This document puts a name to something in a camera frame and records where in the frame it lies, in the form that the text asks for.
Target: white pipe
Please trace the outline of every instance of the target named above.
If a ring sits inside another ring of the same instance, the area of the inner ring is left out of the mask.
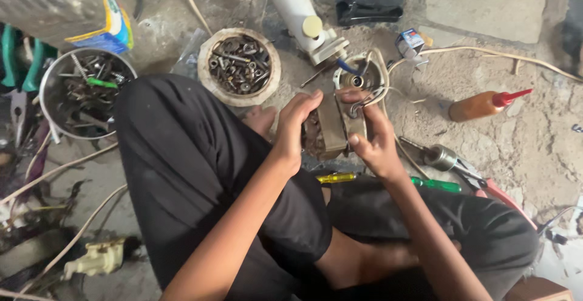
[[[305,52],[311,52],[324,43],[324,32],[320,32],[317,40],[306,36],[302,24],[308,16],[316,15],[310,0],[271,0],[288,26],[290,33],[295,37]]]

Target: dusty floor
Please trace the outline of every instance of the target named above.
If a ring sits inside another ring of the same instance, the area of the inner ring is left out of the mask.
[[[264,105],[283,107],[301,91],[300,84],[317,71],[283,31],[281,18],[267,0],[195,1],[213,30],[244,26],[274,40],[283,63],[282,79],[278,91]],[[313,1],[325,25],[333,27],[336,0]],[[353,54],[377,46],[386,60],[398,59],[394,47],[397,33],[414,27],[433,37],[436,47],[479,46],[542,59],[567,71],[579,60],[576,53],[583,37],[583,8],[578,0],[360,1],[404,4],[405,15],[397,24],[336,29],[339,35],[350,40],[348,49]],[[132,12],[135,0],[122,2]],[[136,49],[132,58],[144,74],[169,71],[199,23],[186,0],[145,0],[142,18],[134,27]],[[580,102],[583,84],[531,64],[522,64],[519,73],[513,75],[513,60],[481,55],[471,51],[447,52],[430,56],[430,62],[420,66],[420,70],[408,64],[398,67],[391,75],[391,85],[410,99],[426,97],[428,100],[411,104],[391,92],[385,99],[389,117],[398,135],[425,145],[440,143],[457,151],[485,176],[494,178],[536,222],[544,223],[559,209],[577,204],[581,196],[583,135],[573,132],[571,127],[583,124]],[[331,75],[328,72],[320,76],[306,91],[331,90]],[[457,124],[449,121],[442,110],[448,102],[487,90],[516,92],[527,88],[534,88],[533,94],[516,100],[497,116]],[[55,165],[88,153],[91,153],[90,145],[65,140],[50,148],[49,159]],[[329,165],[338,165],[339,161]],[[351,156],[346,161],[363,170],[358,158]],[[430,168],[427,171],[432,178],[457,179],[449,173]],[[54,179],[53,190],[65,195],[81,179],[91,181],[83,185],[79,204],[70,220],[77,225],[84,222],[107,194],[124,183],[118,153],[87,162],[84,170],[62,174]],[[570,238],[569,244],[551,252],[547,242],[541,260],[544,267],[535,273],[567,285],[578,295],[576,298],[583,299],[583,288],[577,284],[577,279],[580,280],[577,275],[583,269],[581,260],[579,264],[564,264],[569,254],[574,259],[583,250],[581,239],[569,227],[578,214],[573,219],[571,216],[565,216],[562,228]],[[112,211],[99,215],[88,239],[95,238],[93,235],[99,229],[102,231],[97,238],[139,236],[127,195],[119,197]],[[112,275],[87,277],[84,291],[87,300],[157,300],[159,297],[147,257],[124,265]]]

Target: forearm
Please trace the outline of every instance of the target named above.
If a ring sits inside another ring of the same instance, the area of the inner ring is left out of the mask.
[[[383,180],[404,218],[421,266],[441,300],[491,300],[405,173]]]
[[[272,154],[164,291],[163,300],[223,300],[255,235],[288,181]]]

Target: black cloth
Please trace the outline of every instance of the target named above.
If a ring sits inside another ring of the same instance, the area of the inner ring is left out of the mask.
[[[199,82],[178,75],[146,76],[126,86],[115,120],[132,203],[164,289],[271,146]],[[420,193],[461,242],[462,255],[486,289],[501,298],[534,259],[536,233],[528,222],[492,200]],[[399,278],[414,292],[405,298],[433,295],[419,268],[376,284],[328,290],[312,264],[326,252],[332,225],[361,240],[407,238],[398,208],[375,179],[334,185],[326,209],[319,182],[300,170],[264,221],[227,299],[288,300],[292,294],[302,300],[396,299],[395,289],[406,290],[395,286]]]

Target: orange bottle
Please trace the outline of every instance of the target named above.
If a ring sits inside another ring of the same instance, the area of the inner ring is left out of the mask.
[[[523,90],[514,94],[492,91],[480,93],[450,105],[449,117],[451,120],[461,123],[463,121],[492,116],[493,114],[502,112],[504,107],[512,104],[515,98],[531,92],[532,89]]]

